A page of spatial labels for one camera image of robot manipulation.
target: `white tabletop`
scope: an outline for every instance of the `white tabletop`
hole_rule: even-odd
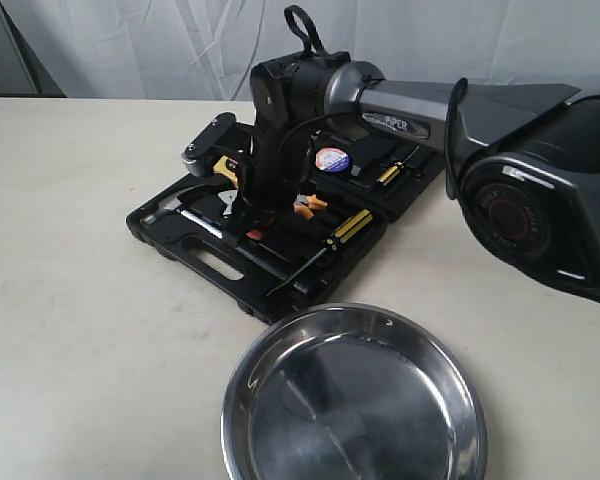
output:
[[[265,328],[125,216],[245,103],[0,99],[0,479],[226,480],[219,418]],[[487,478],[600,479],[600,305],[473,239],[443,178],[333,296],[419,323],[469,372]]]

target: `stainless steel bowl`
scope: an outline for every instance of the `stainless steel bowl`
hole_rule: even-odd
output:
[[[227,388],[233,480],[482,479],[482,408],[431,334],[366,305],[305,310],[269,328]]]

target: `white curtain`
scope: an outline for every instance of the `white curtain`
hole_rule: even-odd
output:
[[[293,0],[2,0],[69,97],[248,99],[250,67],[300,49]],[[388,78],[567,82],[600,92],[600,0],[296,0],[328,50]]]

